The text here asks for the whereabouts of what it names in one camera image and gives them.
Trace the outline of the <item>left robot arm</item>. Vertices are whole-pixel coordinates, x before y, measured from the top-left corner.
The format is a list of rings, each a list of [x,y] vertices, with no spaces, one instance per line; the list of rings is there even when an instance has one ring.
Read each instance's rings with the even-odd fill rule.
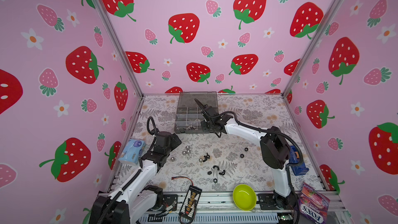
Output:
[[[176,134],[159,131],[153,117],[147,120],[147,131],[154,139],[149,150],[139,158],[138,168],[109,196],[96,198],[89,224],[134,224],[149,209],[162,206],[163,189],[147,183],[166,164],[181,140]]]

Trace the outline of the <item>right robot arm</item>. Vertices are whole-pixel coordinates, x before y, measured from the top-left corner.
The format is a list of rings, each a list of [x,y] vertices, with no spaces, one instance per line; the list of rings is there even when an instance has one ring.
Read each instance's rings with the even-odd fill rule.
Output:
[[[299,197],[291,181],[290,168],[299,167],[304,163],[302,151],[297,143],[278,127],[255,127],[239,121],[235,112],[219,114],[212,106],[204,105],[198,99],[194,100],[204,117],[201,121],[204,131],[214,133],[219,138],[223,134],[235,135],[260,146],[263,161],[272,169],[276,207],[295,209]]]

